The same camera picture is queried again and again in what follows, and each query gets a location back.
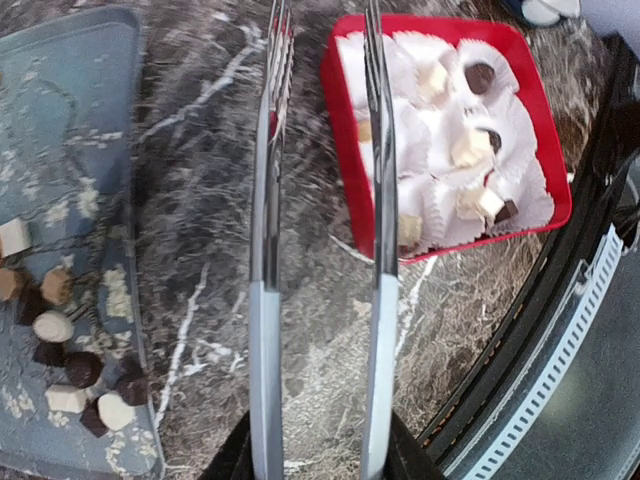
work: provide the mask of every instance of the white marble vein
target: white marble vein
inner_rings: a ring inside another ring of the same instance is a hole
[[[200,282],[198,283],[198,285],[196,285],[196,289],[193,292],[193,295],[191,295],[191,298],[189,298],[187,315],[180,324],[180,329],[178,330],[178,344],[176,345],[176,348],[173,351],[173,355],[171,356],[171,367],[169,368],[167,383],[164,385],[162,393],[160,394],[160,407],[158,408],[158,412],[156,413],[155,418],[156,428],[160,426],[162,420],[164,419],[165,412],[167,411],[167,407],[169,406],[169,401],[171,400],[171,392],[173,390],[173,386],[178,380],[178,371],[180,370],[180,363],[182,362],[182,354],[184,353],[184,349],[187,346],[189,328],[191,327],[193,317],[198,310],[198,297],[207,286],[207,274],[209,273],[209,267],[209,263],[205,263],[202,267],[202,270],[200,272]]]

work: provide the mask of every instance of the chocolate candy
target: chocolate candy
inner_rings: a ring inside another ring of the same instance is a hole
[[[20,325],[32,326],[36,318],[47,311],[47,302],[35,285],[28,285],[22,290],[18,302],[16,322]]]
[[[53,305],[63,305],[71,300],[72,280],[68,271],[55,268],[44,276],[40,290],[42,297]]]
[[[73,352],[67,357],[66,371],[71,385],[88,388],[100,378],[104,364],[91,352]]]
[[[64,347],[61,343],[40,342],[33,353],[33,361],[48,367],[64,367]]]
[[[513,200],[507,200],[504,202],[504,206],[496,215],[495,223],[504,222],[505,220],[509,220],[511,217],[518,214],[518,207],[513,202]]]
[[[87,408],[84,409],[84,412],[82,412],[82,416],[80,417],[80,423],[97,438],[102,437],[109,431],[107,426],[102,423],[102,420],[100,419],[97,399],[88,404]]]
[[[493,130],[487,130],[487,133],[489,134],[489,143],[493,147],[493,153],[498,153],[502,148],[502,137]]]
[[[15,300],[24,287],[24,279],[15,270],[0,268],[0,301]]]
[[[464,69],[469,89],[476,95],[484,95],[496,78],[496,72],[486,63],[476,63]]]
[[[147,377],[141,372],[126,373],[116,382],[116,391],[132,407],[147,404],[148,389]]]

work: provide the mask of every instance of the dark marble surface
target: dark marble surface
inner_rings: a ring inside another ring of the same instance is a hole
[[[104,3],[0,0],[0,35]],[[148,25],[133,139],[138,281],[167,474],[192,479],[248,405],[253,130],[270,2],[118,3],[136,6]],[[389,0],[383,10],[510,21],[497,3]],[[349,247],[318,66],[333,23],[363,5],[293,5],[296,64],[281,237],[291,478],[345,479],[357,472],[372,270]],[[581,21],[524,33],[573,168],[598,109],[606,54]],[[420,431],[474,362],[540,242],[526,237],[401,268],[395,407],[412,431]]]

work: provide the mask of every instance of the white chocolate piece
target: white chocolate piece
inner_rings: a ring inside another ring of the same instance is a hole
[[[36,317],[33,322],[33,331],[40,340],[62,343],[73,337],[73,323],[66,315],[49,310]]]
[[[422,217],[414,215],[398,216],[398,245],[413,247],[422,236]]]
[[[84,390],[70,385],[52,385],[44,395],[54,412],[82,413],[88,400]]]
[[[433,97],[445,91],[449,72],[440,62],[418,68],[418,93],[421,97]]]
[[[135,409],[124,403],[115,392],[106,393],[98,399],[98,414],[102,423],[115,431],[122,430],[136,416]]]
[[[504,200],[493,190],[480,187],[467,191],[462,197],[462,204],[478,216],[493,221],[504,207]]]
[[[494,153],[490,138],[489,132],[484,130],[465,130],[451,150],[453,164],[458,168],[469,168],[481,160],[491,158]]]
[[[358,122],[358,141],[361,143],[371,143],[371,122],[362,120]]]
[[[0,257],[9,257],[31,248],[27,225],[19,218],[0,225]]]

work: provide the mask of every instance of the marble countertop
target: marble countertop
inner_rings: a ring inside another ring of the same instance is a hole
[[[140,303],[167,476],[193,479],[248,408],[253,137],[270,0],[17,0],[0,13],[0,35],[105,3],[135,5],[148,27],[133,139]],[[358,467],[373,272],[351,247],[318,68],[332,25],[363,6],[294,2],[281,284],[286,469],[297,479],[355,478]],[[513,23],[497,1],[389,0],[383,11]],[[583,21],[524,34],[571,170],[606,52]],[[401,268],[395,408],[413,432],[482,351],[541,241]]]

